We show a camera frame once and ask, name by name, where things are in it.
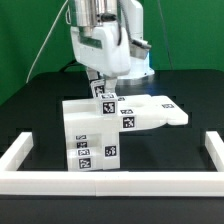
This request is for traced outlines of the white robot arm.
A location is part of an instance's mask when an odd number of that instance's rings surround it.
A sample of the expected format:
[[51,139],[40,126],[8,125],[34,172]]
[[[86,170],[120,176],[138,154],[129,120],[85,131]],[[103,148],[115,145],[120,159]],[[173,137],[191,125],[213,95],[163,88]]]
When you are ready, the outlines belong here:
[[138,0],[68,0],[67,23],[75,59],[86,67],[94,97],[154,74]]

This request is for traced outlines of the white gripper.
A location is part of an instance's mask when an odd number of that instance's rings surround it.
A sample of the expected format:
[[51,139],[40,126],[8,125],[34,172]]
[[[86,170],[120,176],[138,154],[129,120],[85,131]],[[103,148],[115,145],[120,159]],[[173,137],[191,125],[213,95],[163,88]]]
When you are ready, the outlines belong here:
[[105,92],[114,93],[117,84],[115,77],[127,75],[131,69],[126,29],[119,27],[117,22],[105,22],[102,26],[95,27],[91,39],[99,41],[100,47],[82,43],[78,27],[72,27],[70,32],[75,58],[87,66],[88,79],[97,80],[98,72],[105,74]]

